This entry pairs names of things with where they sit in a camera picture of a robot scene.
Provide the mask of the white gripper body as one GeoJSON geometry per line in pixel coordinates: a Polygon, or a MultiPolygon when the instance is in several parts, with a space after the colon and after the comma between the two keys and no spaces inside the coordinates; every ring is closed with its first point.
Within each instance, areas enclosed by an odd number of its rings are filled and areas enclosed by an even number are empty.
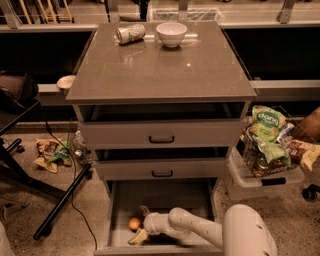
{"type": "Polygon", "coordinates": [[[148,214],[143,225],[149,235],[167,234],[171,227],[168,215],[157,212],[148,214]]]}

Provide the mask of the person forearm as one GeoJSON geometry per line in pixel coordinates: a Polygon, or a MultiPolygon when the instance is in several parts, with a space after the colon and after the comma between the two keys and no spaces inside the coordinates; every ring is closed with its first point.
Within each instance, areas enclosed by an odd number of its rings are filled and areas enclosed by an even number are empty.
{"type": "Polygon", "coordinates": [[[305,117],[293,130],[295,139],[305,142],[320,141],[320,107],[305,117]]]}

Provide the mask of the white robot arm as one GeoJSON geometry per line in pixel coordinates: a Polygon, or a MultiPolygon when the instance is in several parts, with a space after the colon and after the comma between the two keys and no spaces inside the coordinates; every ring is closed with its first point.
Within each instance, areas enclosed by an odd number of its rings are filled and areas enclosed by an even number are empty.
{"type": "Polygon", "coordinates": [[[145,205],[141,210],[143,227],[136,230],[129,245],[141,244],[150,236],[160,234],[182,239],[195,233],[221,249],[225,256],[278,256],[276,242],[262,217],[247,205],[231,206],[221,224],[179,207],[166,214],[151,212],[145,205]]]}

